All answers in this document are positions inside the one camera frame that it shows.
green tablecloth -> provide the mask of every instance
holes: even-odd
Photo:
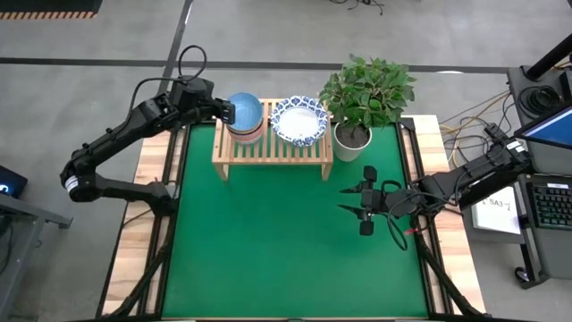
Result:
[[[340,194],[374,165],[378,182],[404,182],[395,129],[374,130],[351,163],[232,165],[225,183],[212,162],[215,128],[189,141],[164,318],[424,317],[413,238],[400,250],[383,217],[358,234],[358,194]],[[408,218],[399,220],[403,229]]]

wooden rack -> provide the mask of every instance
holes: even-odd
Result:
[[[332,128],[328,123],[325,135],[314,145],[297,148],[280,139],[268,126],[268,115],[281,99],[261,99],[263,131],[257,143],[236,143],[220,121],[216,121],[213,165],[224,181],[229,180],[230,165],[320,165],[322,180],[328,180],[333,164]]]

white flower pot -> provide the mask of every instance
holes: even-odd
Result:
[[[363,151],[369,143],[372,141],[372,129],[367,129],[369,131],[369,140],[365,144],[365,146],[361,148],[348,148],[345,145],[341,144],[336,136],[336,130],[340,124],[337,123],[336,126],[333,128],[333,152],[336,154],[339,160],[344,162],[349,162],[355,160],[361,151]]]

concrete floor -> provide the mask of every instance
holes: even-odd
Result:
[[[342,63],[351,52],[405,64],[514,66],[533,63],[572,30],[566,0],[382,3],[383,17],[376,7],[347,11],[351,1],[195,0],[182,46],[203,46],[211,61]],[[182,7],[183,0],[104,0],[92,21],[0,21],[0,57],[166,60]],[[188,59],[197,60],[198,55],[189,53]],[[94,316],[124,203],[106,199],[74,204],[57,175],[79,144],[123,121],[139,80],[163,72],[0,65],[0,163],[29,177],[25,200],[74,217],[68,232],[46,230],[16,313],[39,315],[40,321]],[[203,76],[215,82],[218,97],[237,91],[285,97],[315,95],[329,73],[209,70]],[[501,74],[414,77],[416,102],[408,113],[437,114],[441,120],[507,88]],[[139,100],[156,88],[143,88]],[[499,107],[485,114],[485,120],[498,122]],[[508,116],[514,130],[514,110]],[[447,124],[456,126],[460,117]],[[110,160],[101,174],[132,179],[139,148]],[[467,156],[478,157],[479,149],[468,150]],[[515,245],[472,241],[471,249],[489,313],[542,321],[568,321],[572,316],[569,281],[549,281],[529,291],[517,287],[512,269],[522,265],[522,259]]]

desk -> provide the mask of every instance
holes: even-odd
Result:
[[[433,174],[435,172],[449,171],[437,118],[434,115],[414,115],[410,117],[415,121],[416,138],[425,173]],[[135,182],[149,182],[161,175],[168,142],[168,133],[163,133],[144,141]],[[412,157],[412,148],[408,144],[408,140],[405,140],[405,142],[411,177],[415,179],[417,174],[415,161]],[[177,142],[175,142],[176,149],[171,178],[176,177],[181,145],[182,136],[179,135]],[[129,220],[146,209],[147,207],[142,202],[131,203],[127,208],[124,220]],[[130,223],[123,229],[118,239],[116,253],[114,254],[110,278],[102,295],[100,313],[110,313],[117,309],[141,277],[146,263],[153,222],[153,215],[149,214]],[[477,309],[484,311],[483,299],[462,218],[449,212],[442,212],[436,217],[435,224],[447,273],[471,304]],[[164,227],[165,225],[162,225],[161,233],[159,233],[160,240],[164,238]],[[150,294],[147,298],[147,312],[153,311],[156,303],[158,278],[159,274],[156,274],[154,282],[150,285]],[[440,287],[433,275],[430,276],[430,280],[436,310],[440,312],[442,311],[442,303],[439,302],[441,298]]]

